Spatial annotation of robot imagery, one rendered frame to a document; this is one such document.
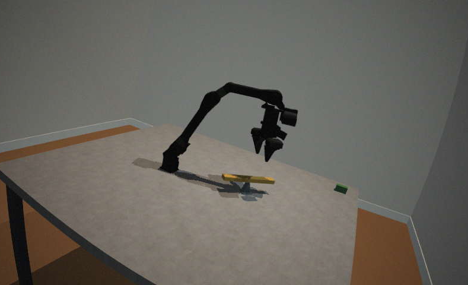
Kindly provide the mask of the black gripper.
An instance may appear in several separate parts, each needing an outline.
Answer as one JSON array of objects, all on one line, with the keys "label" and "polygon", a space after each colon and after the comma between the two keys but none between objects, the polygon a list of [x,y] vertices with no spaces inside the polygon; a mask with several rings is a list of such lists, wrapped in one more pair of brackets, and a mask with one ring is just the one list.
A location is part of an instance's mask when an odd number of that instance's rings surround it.
[{"label": "black gripper", "polygon": [[272,154],[279,149],[282,149],[283,142],[277,138],[273,138],[275,128],[278,126],[277,122],[269,122],[266,120],[261,121],[262,128],[251,129],[254,147],[256,154],[259,154],[264,140],[265,145],[265,162],[268,162]]}]

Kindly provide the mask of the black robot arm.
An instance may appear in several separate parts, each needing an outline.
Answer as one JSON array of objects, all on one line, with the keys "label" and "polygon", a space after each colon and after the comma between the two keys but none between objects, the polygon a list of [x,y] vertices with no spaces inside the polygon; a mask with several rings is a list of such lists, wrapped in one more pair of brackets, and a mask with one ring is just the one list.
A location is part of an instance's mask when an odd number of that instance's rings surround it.
[{"label": "black robot arm", "polygon": [[[163,152],[163,164],[160,169],[166,170],[169,173],[174,173],[179,170],[178,156],[182,155],[188,146],[191,145],[188,143],[189,138],[200,125],[205,115],[219,103],[222,97],[230,92],[263,100],[265,104],[263,104],[261,108],[265,109],[264,120],[277,122],[279,113],[281,112],[280,121],[282,124],[295,127],[298,110],[285,107],[282,102],[282,93],[279,90],[264,90],[229,82],[217,91],[205,94],[199,110],[184,129],[181,136],[170,145],[169,149]],[[275,106],[268,105],[267,103],[275,105],[279,109],[275,109]]]}]

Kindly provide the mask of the orange bar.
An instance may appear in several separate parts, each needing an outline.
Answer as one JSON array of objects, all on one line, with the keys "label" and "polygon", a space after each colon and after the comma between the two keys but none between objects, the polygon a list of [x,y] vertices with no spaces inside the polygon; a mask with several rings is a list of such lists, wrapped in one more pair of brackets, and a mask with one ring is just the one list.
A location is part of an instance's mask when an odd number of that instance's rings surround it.
[{"label": "orange bar", "polygon": [[275,184],[275,180],[273,178],[262,177],[262,176],[243,176],[243,175],[222,174],[222,178],[224,181]]}]

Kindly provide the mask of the small green block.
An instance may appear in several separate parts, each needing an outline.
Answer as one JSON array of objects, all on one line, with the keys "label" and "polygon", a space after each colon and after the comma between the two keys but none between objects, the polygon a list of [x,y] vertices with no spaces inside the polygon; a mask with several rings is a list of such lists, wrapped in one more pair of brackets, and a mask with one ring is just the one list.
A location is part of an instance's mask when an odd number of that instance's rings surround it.
[{"label": "small green block", "polygon": [[348,187],[347,187],[347,186],[342,185],[342,184],[340,185],[340,184],[338,184],[338,183],[336,184],[335,191],[341,192],[341,193],[343,193],[343,194],[346,194],[347,190],[348,190]]}]

